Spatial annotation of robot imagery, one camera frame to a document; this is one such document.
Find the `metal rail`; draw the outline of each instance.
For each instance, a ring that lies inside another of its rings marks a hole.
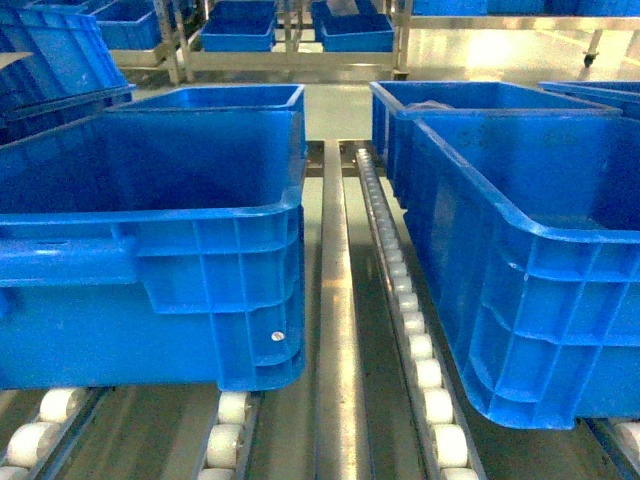
[[[315,478],[371,480],[340,145],[325,142]]]
[[[377,175],[375,175],[375,169],[373,168],[373,160],[369,151],[366,148],[359,149],[359,151],[356,154],[356,161],[357,161],[358,169],[360,173],[360,185],[362,187],[362,194],[364,197],[364,202],[367,210],[367,218],[369,220],[371,235],[373,237],[373,242],[375,246],[375,254],[376,254],[376,258],[378,259],[378,265],[380,266],[381,280],[384,285],[384,291],[387,297],[389,311],[392,318],[393,331],[396,337],[396,346],[398,349],[398,355],[401,359],[402,370],[404,372],[403,380],[406,386],[406,390],[409,394],[414,424],[417,427],[418,436],[420,439],[419,443],[420,443],[422,455],[423,455],[423,466],[425,468],[425,473],[427,478],[433,479],[433,480],[440,479],[441,478],[440,468],[438,467],[437,456],[436,456],[436,453],[434,452],[434,447],[433,447],[434,439],[430,438],[429,425],[425,420],[424,413],[422,410],[421,391],[420,391],[420,388],[415,384],[415,382],[412,382],[409,380],[410,372],[412,371],[412,363],[411,363],[412,359],[410,355],[406,352],[406,350],[401,346],[403,343],[405,343],[405,339],[403,338],[405,336],[403,312],[400,309],[397,293],[394,290],[393,279],[392,279],[392,275],[389,268],[389,262],[385,257],[382,238],[378,228],[379,225],[382,224],[380,220],[381,219],[385,220],[384,221],[385,228],[388,228],[393,231],[394,235],[392,235],[392,238],[398,241],[398,244],[399,244],[399,235],[397,232],[395,221],[391,216],[389,204],[386,198],[384,197],[384,194],[382,194],[382,198],[379,200],[379,203],[382,205],[382,208],[374,209],[373,201],[372,201],[372,184],[375,184],[378,187],[380,187],[380,191],[381,191],[382,185],[380,184],[380,180],[378,179]],[[423,311],[423,315],[426,320],[428,315],[425,314],[424,311]],[[480,480],[486,480],[487,477],[484,472],[484,468],[482,467],[482,463],[480,462],[478,452],[473,443],[471,432],[464,418],[464,414],[460,409],[460,405],[458,404],[455,398],[455,390],[453,388],[449,373],[447,372],[442,351],[435,342],[433,344],[433,349],[434,349],[434,357],[440,363],[440,368],[442,370],[443,386],[451,395],[451,399],[454,407],[455,421],[465,433],[465,437],[467,440],[467,448],[469,450],[469,466],[471,467],[472,470],[476,472]]]

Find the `plastic crate rim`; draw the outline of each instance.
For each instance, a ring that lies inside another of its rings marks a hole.
[[[515,88],[519,88],[519,89],[523,89],[523,90],[529,90],[529,91],[533,91],[533,92],[537,92],[537,93],[541,93],[544,95],[551,95],[554,97],[558,97],[558,98],[562,98],[563,100],[567,100],[567,97],[564,95],[560,95],[558,93],[555,92],[547,92],[544,90],[539,90],[539,89],[535,89],[535,88],[530,88],[530,87],[524,87],[522,85],[516,85],[515,83],[510,83],[510,82],[464,82],[464,81],[453,81],[453,82],[441,82],[441,81],[425,81],[425,82],[410,82],[410,83],[418,83],[421,85],[452,85],[452,86],[458,86],[458,85],[506,85],[506,86],[510,86],[510,87],[515,87]],[[404,105],[402,105],[402,103],[400,103],[400,101],[398,101],[392,94],[391,92],[389,92],[385,86],[386,85],[408,85],[408,82],[400,82],[400,81],[383,81],[383,82],[371,82],[369,84],[369,88],[371,89],[371,91],[373,92],[373,94],[380,98],[384,103],[385,106],[391,111],[393,112],[395,117],[398,118],[404,118],[404,119],[409,119],[409,120],[413,120],[416,119],[418,117],[422,117],[424,115],[424,111],[412,111],[412,110],[407,110],[407,107],[405,107]],[[510,108],[510,109],[504,109],[502,111],[498,111],[498,109],[495,110],[495,112],[492,112],[491,115],[503,115],[503,116],[509,116],[509,115],[523,115],[523,114],[527,114],[527,115],[558,115],[559,112],[562,113],[568,113],[571,115],[575,115],[575,114],[584,114],[584,115],[593,115],[593,113],[598,112],[601,114],[605,114],[605,115],[622,115],[622,110],[619,108],[615,108],[615,107],[611,107],[609,105],[603,105],[600,103],[596,103],[596,102],[591,102],[589,100],[583,100],[583,99],[579,99],[579,98],[570,98],[569,100],[571,100],[572,102],[576,103],[576,104],[582,104],[585,105],[588,108]],[[490,109],[478,109],[478,108],[454,108],[453,110],[433,110],[433,111],[429,111],[429,115],[456,115],[456,114],[478,114],[478,115],[482,115],[485,114],[487,111],[489,111]]]
[[[107,3],[106,5],[91,12],[89,16],[95,18],[96,15],[101,13],[103,10],[111,8],[116,3],[121,3],[121,2],[120,0],[115,0],[113,2]],[[138,18],[137,20],[100,20],[96,18],[96,22],[98,23],[98,25],[139,25],[142,22],[145,22],[146,20],[148,20],[151,15],[154,15],[156,13],[152,4],[149,5],[149,8],[151,8],[151,10],[149,10],[147,13],[145,13],[142,17]]]
[[[617,83],[623,84],[628,82],[618,81]],[[598,95],[603,98],[611,98],[613,100],[631,100],[640,102],[640,93],[626,92],[624,90],[615,90],[612,88],[599,88],[593,85],[581,85],[581,82],[540,82],[538,85],[551,93],[585,93]]]
[[[84,103],[92,102],[95,100],[100,100],[101,98],[131,93],[137,90],[137,88],[138,86],[132,83],[124,87],[105,88],[103,90],[96,90],[94,92],[84,93],[81,95],[74,95],[71,97],[61,98],[59,100],[51,100],[48,102],[42,102],[35,105],[27,105],[25,107],[20,107],[15,110],[2,113],[0,114],[0,116],[3,116],[8,120],[17,120],[17,119],[29,117],[31,115],[39,115],[43,113],[42,111],[43,107],[47,107],[45,112],[51,112],[58,109],[73,107],[76,105],[82,105]]]
[[[302,96],[302,94],[304,93],[304,85],[299,84],[299,83],[276,83],[276,84],[270,84],[270,85],[262,85],[262,84],[247,84],[247,85],[230,85],[230,86],[213,86],[213,87],[206,87],[206,86],[200,86],[200,87],[183,87],[183,88],[177,88],[174,90],[171,90],[170,92],[167,93],[163,93],[160,95],[156,95],[154,97],[149,97],[148,99],[144,99],[144,100],[151,100],[154,98],[160,98],[160,97],[164,97],[167,95],[171,95],[174,94],[176,92],[182,92],[185,90],[211,90],[211,89],[225,89],[225,90],[232,90],[232,89],[241,89],[241,88],[282,88],[282,87],[291,87],[293,89],[293,93],[289,96],[289,99],[282,104],[279,105],[275,105],[275,107],[278,108],[283,108],[283,107],[292,107],[293,105],[295,105],[295,103],[299,100],[299,98]],[[184,108],[182,107],[136,107],[136,105],[139,105],[140,103],[142,103],[144,100],[138,101],[138,102],[132,102],[132,103],[128,103],[126,104],[126,108],[123,105],[116,105],[113,107],[109,107],[107,109],[105,109],[105,112],[112,112],[112,111],[118,111],[120,109],[122,110],[126,110],[127,112],[137,112],[137,111],[145,111],[145,112],[173,112],[173,111],[183,111]],[[188,110],[190,112],[197,112],[197,111],[207,111],[207,110],[246,110],[247,108],[255,108],[255,109],[260,109],[260,110],[266,110],[268,108],[270,108],[272,106],[256,106],[256,107],[242,107],[242,106],[222,106],[222,107],[199,107],[199,108],[189,108]]]
[[[387,17],[384,14],[379,13],[377,15],[351,15],[351,16],[353,16],[353,17],[384,17],[385,24],[389,27],[389,31],[386,31],[386,30],[375,30],[375,31],[371,31],[371,32],[353,32],[353,33],[334,33],[334,34],[330,34],[330,33],[327,33],[327,25],[323,21],[322,24],[321,24],[322,35],[324,37],[329,37],[329,38],[335,38],[335,37],[347,38],[347,37],[353,37],[353,36],[357,37],[357,36],[361,36],[361,35],[367,35],[369,33],[377,33],[377,34],[393,33],[393,25],[391,25],[391,21],[389,20],[389,17]]]
[[[200,30],[200,36],[202,35],[210,35],[211,37],[216,37],[216,38],[237,38],[237,37],[242,37],[242,38],[264,38],[264,37],[268,37],[269,35],[273,34],[273,31],[276,28],[276,19],[274,18],[271,23],[269,24],[269,28],[267,29],[267,31],[265,33],[205,33],[204,29],[207,27],[207,25],[205,25],[204,27],[202,27],[202,29]]]
[[[615,121],[634,122],[637,124],[636,128],[640,129],[640,120],[620,118]],[[549,227],[532,220],[428,124],[422,120],[415,120],[414,124],[414,128],[435,143],[451,160],[453,167],[464,181],[475,187],[482,197],[495,206],[504,221],[514,228],[548,240],[571,243],[640,244],[640,230],[607,230],[606,235],[601,235],[597,230]]]

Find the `blue plastic crate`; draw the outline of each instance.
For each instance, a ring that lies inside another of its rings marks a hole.
[[[542,82],[540,86],[549,92],[619,108],[623,115],[640,119],[640,82]]]
[[[288,110],[299,113],[293,135],[300,139],[300,149],[306,157],[304,86],[243,85],[224,87],[191,87],[173,90],[157,97],[121,105],[118,111],[174,112],[189,110]]]
[[[487,14],[489,0],[416,0],[413,14],[427,17],[437,16],[483,16]]]
[[[311,3],[311,22],[313,23],[314,40],[316,42],[322,42],[322,22],[330,16],[331,10],[329,10],[327,2]]]
[[[404,206],[417,118],[438,115],[619,115],[617,109],[500,82],[376,82],[373,144]]]
[[[551,15],[575,15],[580,0],[546,0],[545,11]]]
[[[33,53],[0,70],[0,111],[127,85],[93,17],[0,7],[0,51]]]
[[[111,112],[0,147],[0,388],[295,380],[295,115]]]
[[[61,100],[38,103],[0,113],[4,134],[0,143],[13,142],[81,118],[102,113],[105,108],[130,102],[135,85],[99,90]]]
[[[116,0],[93,14],[110,50],[151,50],[162,41],[152,3]]]
[[[325,52],[391,52],[393,26],[386,15],[327,17],[322,42]]]
[[[578,0],[577,15],[585,17],[637,17],[640,0]]]
[[[273,18],[212,17],[200,32],[205,52],[270,52],[275,43]]]
[[[355,0],[360,15],[378,15],[378,9],[371,0]]]
[[[88,15],[107,3],[106,0],[37,0],[29,4],[29,8]]]
[[[276,4],[267,0],[256,1],[233,1],[222,0],[216,3],[211,11],[212,17],[230,18],[274,18],[276,15]]]
[[[405,215],[467,396],[514,428],[640,416],[640,122],[416,122]]]
[[[544,13],[545,0],[489,0],[489,15],[535,15]]]

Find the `white roller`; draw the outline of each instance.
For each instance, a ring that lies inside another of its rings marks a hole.
[[[406,337],[409,335],[425,333],[427,330],[422,312],[403,313],[402,324],[404,326],[404,334]]]
[[[478,480],[478,474],[470,468],[445,468],[440,472],[442,480]]]
[[[608,418],[607,420],[609,420],[609,423],[614,426],[618,425],[619,423],[633,422],[633,418],[628,418],[628,417],[614,417],[614,418]]]
[[[413,292],[413,282],[409,277],[395,277],[392,283],[396,294]]]
[[[459,425],[433,425],[430,437],[440,468],[467,466],[467,439]]]
[[[424,415],[429,425],[453,423],[453,402],[449,392],[444,388],[425,388],[422,397]]]
[[[391,214],[382,207],[378,208],[378,210],[374,210],[373,213],[375,213],[378,220],[389,220],[391,218]]]
[[[236,468],[242,434],[242,425],[215,425],[207,444],[207,465],[213,468]]]
[[[218,404],[218,423],[243,425],[247,420],[249,392],[222,392]]]
[[[40,421],[64,423],[84,398],[84,388],[54,388],[40,402]]]
[[[198,475],[198,480],[231,480],[233,473],[227,468],[205,468]]]
[[[384,218],[378,221],[378,227],[393,228],[393,226],[391,225],[391,220],[387,220]]]
[[[395,238],[396,232],[391,227],[382,227],[378,225],[378,232],[380,232],[380,238]]]
[[[0,480],[24,480],[29,470],[22,467],[0,467]]]
[[[32,468],[53,445],[60,431],[57,423],[27,423],[15,431],[7,447],[7,464]]]
[[[640,423],[628,422],[619,423],[613,427],[616,436],[624,443],[632,454],[638,459],[640,457]]]
[[[409,335],[409,354],[413,360],[433,357],[433,342],[426,333]]]
[[[418,296],[415,293],[403,293],[398,295],[398,306],[400,313],[417,312],[420,310]]]
[[[395,263],[401,262],[403,260],[402,252],[399,248],[388,248],[384,251],[384,257],[387,259],[387,262]]]
[[[387,237],[382,239],[382,248],[400,248],[400,242],[395,237]]]
[[[442,369],[435,358],[416,361],[416,379],[420,388],[442,387]]]
[[[405,277],[408,274],[407,264],[403,262],[393,262],[387,265],[389,267],[389,275],[393,277]]]

